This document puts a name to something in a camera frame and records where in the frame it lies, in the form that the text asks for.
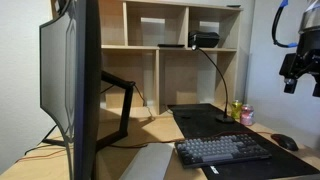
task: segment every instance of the keyboard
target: keyboard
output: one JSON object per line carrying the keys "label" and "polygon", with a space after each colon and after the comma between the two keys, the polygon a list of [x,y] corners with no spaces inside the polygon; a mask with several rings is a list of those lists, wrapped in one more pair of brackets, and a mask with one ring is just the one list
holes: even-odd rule
{"label": "keyboard", "polygon": [[247,134],[186,139],[175,142],[184,168],[267,159],[271,154]]}

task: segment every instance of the black desk mat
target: black desk mat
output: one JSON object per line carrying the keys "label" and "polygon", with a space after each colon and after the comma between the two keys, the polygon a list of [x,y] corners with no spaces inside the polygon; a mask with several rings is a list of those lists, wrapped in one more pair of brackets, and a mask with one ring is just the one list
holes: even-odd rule
{"label": "black desk mat", "polygon": [[[223,124],[215,120],[223,113],[211,104],[169,105],[174,119],[186,138],[212,136],[221,132],[253,132],[240,123]],[[284,149],[263,138],[259,134],[249,134],[256,142],[267,149],[271,159],[215,166],[202,170],[208,179],[275,179],[318,174],[320,171]]]}

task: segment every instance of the white wall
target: white wall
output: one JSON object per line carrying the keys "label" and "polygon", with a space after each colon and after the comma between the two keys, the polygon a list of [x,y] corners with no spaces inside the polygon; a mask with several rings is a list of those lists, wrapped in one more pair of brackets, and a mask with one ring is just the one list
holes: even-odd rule
{"label": "white wall", "polygon": [[1,0],[0,174],[53,127],[40,109],[39,25],[49,0]]}
{"label": "white wall", "polygon": [[[296,48],[283,49],[272,42],[271,27],[281,1],[255,3],[247,101],[255,108],[256,121],[320,149],[320,98],[312,96],[314,78],[304,75],[298,80],[294,94],[283,92],[279,69],[285,54],[295,52]],[[280,42],[298,42],[297,32],[306,6],[306,1],[289,1],[278,25]]]}

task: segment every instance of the monitor back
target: monitor back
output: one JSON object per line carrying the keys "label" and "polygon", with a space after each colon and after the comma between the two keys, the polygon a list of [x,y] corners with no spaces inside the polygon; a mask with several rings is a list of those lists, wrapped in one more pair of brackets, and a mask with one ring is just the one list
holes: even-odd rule
{"label": "monitor back", "polygon": [[91,176],[99,121],[100,64],[97,0],[67,1],[56,19],[40,26],[40,106],[61,131],[70,179]]}

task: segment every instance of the soda can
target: soda can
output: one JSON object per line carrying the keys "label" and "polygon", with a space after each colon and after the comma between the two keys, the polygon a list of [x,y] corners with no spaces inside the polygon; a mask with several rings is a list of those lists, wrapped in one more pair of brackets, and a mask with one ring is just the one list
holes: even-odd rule
{"label": "soda can", "polygon": [[244,104],[241,108],[240,123],[245,126],[251,126],[254,123],[253,106]]}
{"label": "soda can", "polygon": [[231,117],[234,119],[240,119],[242,103],[239,100],[232,102]]}

